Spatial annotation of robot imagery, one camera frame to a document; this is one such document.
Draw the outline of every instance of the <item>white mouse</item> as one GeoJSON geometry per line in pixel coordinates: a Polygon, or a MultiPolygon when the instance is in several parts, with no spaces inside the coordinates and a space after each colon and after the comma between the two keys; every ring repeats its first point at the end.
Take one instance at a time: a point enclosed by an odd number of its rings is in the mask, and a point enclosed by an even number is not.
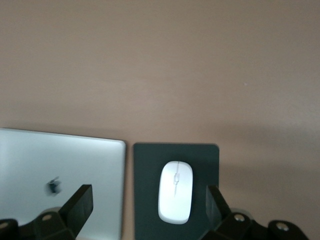
{"type": "Polygon", "coordinates": [[[191,166],[183,161],[168,162],[161,172],[158,214],[170,224],[185,224],[190,216],[193,187],[191,166]]]}

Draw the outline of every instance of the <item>mouse pad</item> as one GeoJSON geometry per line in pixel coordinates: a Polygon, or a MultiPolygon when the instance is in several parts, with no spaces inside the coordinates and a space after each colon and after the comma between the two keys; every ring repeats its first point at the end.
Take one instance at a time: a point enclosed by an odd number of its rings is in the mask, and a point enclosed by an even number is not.
{"type": "Polygon", "coordinates": [[[210,227],[206,186],[218,186],[219,147],[215,144],[136,143],[133,160],[135,239],[199,239],[210,227]],[[184,224],[164,222],[158,215],[160,176],[171,161],[188,163],[193,172],[191,211],[184,224]]]}

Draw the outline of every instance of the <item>silver laptop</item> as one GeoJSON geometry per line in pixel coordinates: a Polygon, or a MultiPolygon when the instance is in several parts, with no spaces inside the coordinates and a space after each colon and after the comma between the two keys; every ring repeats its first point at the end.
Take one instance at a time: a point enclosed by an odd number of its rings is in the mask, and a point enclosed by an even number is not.
{"type": "Polygon", "coordinates": [[[125,157],[121,140],[1,128],[0,219],[27,224],[91,184],[93,212],[77,239],[119,240],[125,157]]]}

